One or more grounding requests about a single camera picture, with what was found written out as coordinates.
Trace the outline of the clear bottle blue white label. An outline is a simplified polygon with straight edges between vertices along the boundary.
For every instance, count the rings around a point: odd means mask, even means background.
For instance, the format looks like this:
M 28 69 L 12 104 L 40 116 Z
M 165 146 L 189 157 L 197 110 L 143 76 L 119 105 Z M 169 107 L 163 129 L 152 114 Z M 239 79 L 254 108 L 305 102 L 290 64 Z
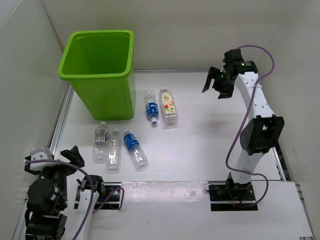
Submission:
M 106 159 L 106 152 L 108 148 L 109 130 L 107 123 L 101 121 L 99 126 L 94 131 L 94 143 L 93 143 L 93 160 L 97 164 L 101 164 Z

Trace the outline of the blue label water bottle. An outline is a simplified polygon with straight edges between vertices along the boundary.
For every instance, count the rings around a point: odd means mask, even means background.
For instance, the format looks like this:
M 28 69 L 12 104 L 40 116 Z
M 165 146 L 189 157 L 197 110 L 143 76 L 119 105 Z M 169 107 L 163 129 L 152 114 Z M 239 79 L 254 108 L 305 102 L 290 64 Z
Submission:
M 123 141 L 136 169 L 141 170 L 146 167 L 148 165 L 148 158 L 137 138 L 129 130 L 124 131 Z

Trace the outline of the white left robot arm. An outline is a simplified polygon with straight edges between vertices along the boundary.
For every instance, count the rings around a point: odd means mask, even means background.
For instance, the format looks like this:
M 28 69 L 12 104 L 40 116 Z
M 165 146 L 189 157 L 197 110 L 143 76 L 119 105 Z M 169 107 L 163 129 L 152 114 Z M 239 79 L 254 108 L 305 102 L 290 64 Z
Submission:
M 48 147 L 32 151 L 24 159 L 24 170 L 38 176 L 28 188 L 24 214 L 27 240 L 61 240 L 66 231 L 68 207 L 67 177 L 85 166 L 77 146 L 61 151 L 68 161 L 55 160 Z M 85 240 L 97 200 L 105 195 L 103 178 L 83 172 L 79 184 L 79 204 L 71 231 L 74 240 Z

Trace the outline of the green plastic bin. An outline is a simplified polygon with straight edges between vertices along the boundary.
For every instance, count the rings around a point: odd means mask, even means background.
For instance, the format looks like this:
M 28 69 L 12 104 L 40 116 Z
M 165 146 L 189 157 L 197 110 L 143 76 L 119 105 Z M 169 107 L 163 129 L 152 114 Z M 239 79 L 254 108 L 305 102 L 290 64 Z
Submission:
M 95 120 L 130 120 L 136 105 L 133 61 L 131 30 L 77 31 L 69 36 L 57 74 Z

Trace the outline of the white label juice bottle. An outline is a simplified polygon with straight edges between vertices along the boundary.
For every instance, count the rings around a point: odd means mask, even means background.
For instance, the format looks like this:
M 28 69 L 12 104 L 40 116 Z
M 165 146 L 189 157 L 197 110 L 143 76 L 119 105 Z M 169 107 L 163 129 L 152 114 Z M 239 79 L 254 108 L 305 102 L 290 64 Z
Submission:
M 161 116 L 167 126 L 175 126 L 178 123 L 178 112 L 173 93 L 166 87 L 162 87 L 158 94 Z

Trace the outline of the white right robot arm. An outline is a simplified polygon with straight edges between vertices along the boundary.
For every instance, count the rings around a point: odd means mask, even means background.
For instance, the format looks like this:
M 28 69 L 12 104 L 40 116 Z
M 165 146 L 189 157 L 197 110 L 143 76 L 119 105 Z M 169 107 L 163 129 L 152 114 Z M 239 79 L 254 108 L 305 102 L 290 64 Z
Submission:
M 243 193 L 241 185 L 251 182 L 259 160 L 277 144 L 285 122 L 270 108 L 260 85 L 269 72 L 260 76 L 256 64 L 243 59 L 240 47 L 225 52 L 223 63 L 220 69 L 209 68 L 202 91 L 213 88 L 219 92 L 219 99 L 229 99 L 237 88 L 246 107 L 244 119 L 231 144 L 240 143 L 240 156 L 234 167 L 229 164 L 230 152 L 225 160 L 233 182 L 225 186 L 224 193 L 230 200 L 236 200 Z

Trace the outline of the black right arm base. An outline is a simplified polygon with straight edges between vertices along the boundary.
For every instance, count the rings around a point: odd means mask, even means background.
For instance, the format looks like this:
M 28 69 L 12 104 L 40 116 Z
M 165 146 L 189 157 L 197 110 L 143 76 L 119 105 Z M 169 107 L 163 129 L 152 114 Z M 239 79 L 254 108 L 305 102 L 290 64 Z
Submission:
M 253 185 L 240 184 L 240 189 L 231 190 L 226 182 L 208 182 L 203 189 L 209 194 L 212 212 L 258 211 Z

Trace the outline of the clear unlabelled plastic bottle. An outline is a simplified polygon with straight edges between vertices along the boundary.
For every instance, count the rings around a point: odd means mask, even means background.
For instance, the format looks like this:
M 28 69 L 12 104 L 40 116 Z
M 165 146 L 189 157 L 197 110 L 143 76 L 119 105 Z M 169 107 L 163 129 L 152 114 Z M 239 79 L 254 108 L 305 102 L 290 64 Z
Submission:
M 106 169 L 109 173 L 116 173 L 120 169 L 121 161 L 121 136 L 120 130 L 114 128 L 109 136 L 107 147 Z

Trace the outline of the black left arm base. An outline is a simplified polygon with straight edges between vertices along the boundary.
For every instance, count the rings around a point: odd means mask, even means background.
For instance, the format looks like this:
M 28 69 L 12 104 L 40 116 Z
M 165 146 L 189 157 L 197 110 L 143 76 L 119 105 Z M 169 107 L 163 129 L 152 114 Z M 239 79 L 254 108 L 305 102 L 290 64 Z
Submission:
M 124 200 L 124 189 L 121 182 L 105 182 L 104 195 L 99 197 L 94 206 L 98 210 L 120 210 Z

